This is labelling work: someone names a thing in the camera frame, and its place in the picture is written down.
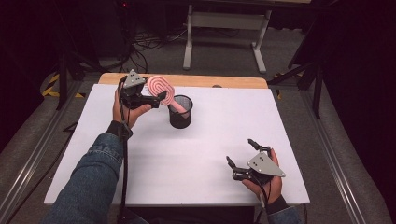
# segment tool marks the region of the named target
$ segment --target white tabletop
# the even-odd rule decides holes
[[[78,126],[47,193],[55,202],[80,158],[112,119],[116,85],[93,86]],[[232,178],[229,156],[238,167],[258,152],[251,138],[276,150],[285,172],[282,194],[287,203],[309,203],[304,181],[276,108],[266,89],[175,87],[193,100],[191,125],[175,129],[167,107],[139,118],[128,141],[129,178],[126,204],[133,206],[256,205],[258,200]],[[113,203],[120,203],[120,181]]]

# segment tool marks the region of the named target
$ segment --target person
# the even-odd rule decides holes
[[[150,105],[142,105],[130,110],[122,106],[120,110],[119,92],[115,92],[113,120],[107,131],[97,136],[88,152],[80,159],[69,181],[59,193],[55,203],[43,217],[41,223],[107,223],[107,214],[113,200],[119,172],[123,160],[122,115],[126,115],[129,129],[134,127],[137,119],[150,111]],[[273,160],[278,164],[275,152],[271,151]],[[253,182],[242,183],[260,198],[261,189]],[[272,224],[300,223],[297,210],[288,207],[281,195],[282,180],[274,177],[264,188],[271,193],[266,212]],[[132,214],[130,224],[147,224],[143,218]]]

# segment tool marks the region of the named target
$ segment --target black mesh cup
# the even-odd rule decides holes
[[[169,105],[169,121],[174,128],[187,128],[191,123],[192,100],[185,95],[176,95],[175,101],[183,106],[187,111],[184,113],[178,113],[174,107]]]

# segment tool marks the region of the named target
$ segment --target denim sleeve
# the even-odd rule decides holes
[[[273,213],[268,216],[270,224],[302,224],[298,211],[295,207],[288,207],[287,209]]]
[[[122,164],[122,142],[100,134],[81,158],[42,223],[107,223]]]

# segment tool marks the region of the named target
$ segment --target hand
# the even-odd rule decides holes
[[[275,151],[273,149],[271,149],[271,157],[272,157],[272,160],[274,161],[274,163],[277,166],[279,166]],[[258,185],[251,182],[250,180],[246,180],[246,179],[244,179],[242,181],[242,183],[248,189],[250,189],[253,193],[255,193],[257,198],[260,199],[260,194],[262,194],[262,190],[260,189],[260,187]],[[280,176],[274,176],[273,179],[271,180],[271,182],[268,182],[264,185],[264,190],[265,190],[267,197],[268,197],[268,192],[270,191],[270,185],[271,185],[271,193],[270,193],[270,197],[268,199],[268,204],[273,203],[277,198],[280,197],[280,194],[282,191],[282,178],[280,178]]]
[[[115,97],[114,97],[114,105],[113,105],[113,120],[122,122],[121,111],[120,111],[120,101],[119,101],[119,89],[116,89]],[[151,109],[151,105],[141,105],[137,109],[131,110],[127,108],[125,105],[122,105],[122,113],[124,115],[125,121],[128,122],[128,127],[132,129],[134,124],[144,113],[148,112]]]

